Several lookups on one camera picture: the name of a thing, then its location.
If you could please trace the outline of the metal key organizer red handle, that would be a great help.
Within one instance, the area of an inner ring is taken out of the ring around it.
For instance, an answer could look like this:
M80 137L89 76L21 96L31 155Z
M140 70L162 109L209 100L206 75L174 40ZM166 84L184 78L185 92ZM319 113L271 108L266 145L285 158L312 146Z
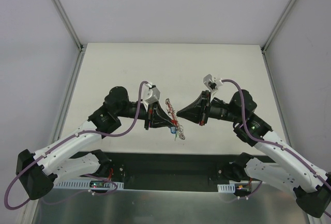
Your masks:
M169 98L167 98L165 100L165 105L166 105L166 111L168 113L168 116L171 119L171 123L174 125L174 127L176 127L176 133L178 134L178 138L181 140L185 140L186 137L184 135L183 126L179 123L177 116L176 116L176 112L175 112Z

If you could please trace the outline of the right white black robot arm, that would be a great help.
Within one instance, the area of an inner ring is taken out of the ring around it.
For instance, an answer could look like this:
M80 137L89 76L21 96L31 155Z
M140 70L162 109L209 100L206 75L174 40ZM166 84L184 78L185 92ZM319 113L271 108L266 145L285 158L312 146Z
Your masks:
M330 204L330 173L314 166L283 141L272 127L254 111L257 104L245 89L236 92L230 102L214 98L203 91L190 105L178 111L178 117L207 124L212 118L231 122L236 136L263 152L278 167L266 165L255 156L241 153L232 163L221 166L221 174L230 181L247 177L258 179L292 195L308 215L320 218Z

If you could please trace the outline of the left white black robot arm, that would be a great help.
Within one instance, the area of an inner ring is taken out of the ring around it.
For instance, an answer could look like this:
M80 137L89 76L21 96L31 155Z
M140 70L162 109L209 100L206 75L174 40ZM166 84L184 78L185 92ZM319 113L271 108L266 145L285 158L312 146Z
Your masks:
M101 150L89 152L83 158L72 156L103 138L117 138L128 134L138 120L144 128L169 128L175 125L159 103L160 91L156 86L142 83L139 99L130 101L122 86L112 88L103 104L72 134L51 145L18 154L16 175L30 200L48 194L55 184L84 174L106 176L111 162Z

